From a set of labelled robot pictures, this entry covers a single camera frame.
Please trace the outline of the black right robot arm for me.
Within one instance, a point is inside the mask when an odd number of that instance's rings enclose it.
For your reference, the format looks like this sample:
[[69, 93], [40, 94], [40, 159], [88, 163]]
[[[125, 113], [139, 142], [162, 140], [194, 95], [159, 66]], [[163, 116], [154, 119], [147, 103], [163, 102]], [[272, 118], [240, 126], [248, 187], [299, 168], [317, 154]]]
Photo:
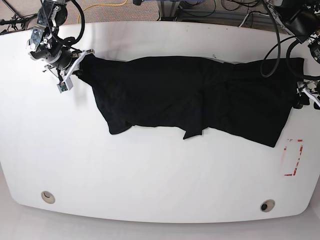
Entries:
[[86, 55], [94, 53], [92, 49], [80, 50], [73, 47], [85, 32], [84, 11], [77, 1], [72, 1], [80, 13], [80, 32], [77, 37], [61, 38], [58, 33], [59, 27], [65, 23], [68, 16], [67, 2], [41, 0], [40, 3], [36, 25], [32, 29], [26, 49], [31, 59], [47, 63], [45, 70], [53, 73], [61, 92], [69, 91], [73, 87], [71, 75], [79, 70], [80, 62]]

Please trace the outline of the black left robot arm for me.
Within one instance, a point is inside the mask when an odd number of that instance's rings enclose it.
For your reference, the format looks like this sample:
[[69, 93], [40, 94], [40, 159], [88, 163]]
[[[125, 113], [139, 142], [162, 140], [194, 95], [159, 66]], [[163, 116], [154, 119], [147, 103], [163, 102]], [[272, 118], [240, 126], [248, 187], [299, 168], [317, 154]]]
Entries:
[[[293, 39], [285, 54], [289, 71], [301, 79], [297, 83], [297, 95], [300, 98], [297, 109], [307, 105], [307, 99], [313, 101], [313, 107], [320, 109], [320, 77], [298, 73], [290, 64], [292, 50], [299, 44], [307, 43], [311, 57], [320, 62], [320, 2], [318, 0], [262, 0], [276, 33], [277, 44], [265, 55], [260, 65], [264, 78], [273, 75], [280, 64], [281, 44]], [[272, 70], [263, 73], [263, 65], [270, 53], [277, 48], [277, 58]]]

